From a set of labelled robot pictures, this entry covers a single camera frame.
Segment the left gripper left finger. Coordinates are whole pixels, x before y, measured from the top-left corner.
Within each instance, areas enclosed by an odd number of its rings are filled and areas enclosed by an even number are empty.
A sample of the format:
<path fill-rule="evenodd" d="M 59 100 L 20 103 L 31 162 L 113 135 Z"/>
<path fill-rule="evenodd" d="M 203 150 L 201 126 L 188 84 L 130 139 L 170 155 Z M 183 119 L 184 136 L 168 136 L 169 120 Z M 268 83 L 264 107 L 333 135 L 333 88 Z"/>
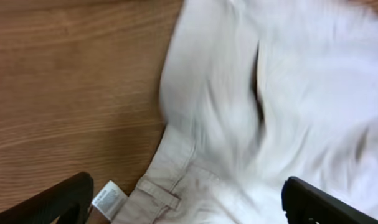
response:
<path fill-rule="evenodd" d="M 93 198 L 94 183 L 80 172 L 0 213 L 0 224 L 84 224 Z"/>

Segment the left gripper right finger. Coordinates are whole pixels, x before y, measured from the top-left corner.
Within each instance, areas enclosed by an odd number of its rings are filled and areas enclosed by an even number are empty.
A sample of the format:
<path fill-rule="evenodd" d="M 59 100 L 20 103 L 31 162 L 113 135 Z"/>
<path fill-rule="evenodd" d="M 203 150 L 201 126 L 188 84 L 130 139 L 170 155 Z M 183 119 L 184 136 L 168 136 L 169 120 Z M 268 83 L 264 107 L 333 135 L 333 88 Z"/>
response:
<path fill-rule="evenodd" d="M 288 224 L 378 224 L 375 218 L 297 177 L 285 181 L 281 205 Z"/>

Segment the beige khaki shorts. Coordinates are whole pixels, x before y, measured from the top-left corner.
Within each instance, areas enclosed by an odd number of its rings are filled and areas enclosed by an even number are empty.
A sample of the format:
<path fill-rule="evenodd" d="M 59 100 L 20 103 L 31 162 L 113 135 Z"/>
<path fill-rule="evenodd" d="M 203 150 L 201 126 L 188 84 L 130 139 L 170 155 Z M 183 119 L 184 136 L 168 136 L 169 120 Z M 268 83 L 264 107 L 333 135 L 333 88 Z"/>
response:
<path fill-rule="evenodd" d="M 348 1 L 185 1 L 166 129 L 113 223 L 285 223 L 297 176 L 378 220 L 378 15 Z"/>

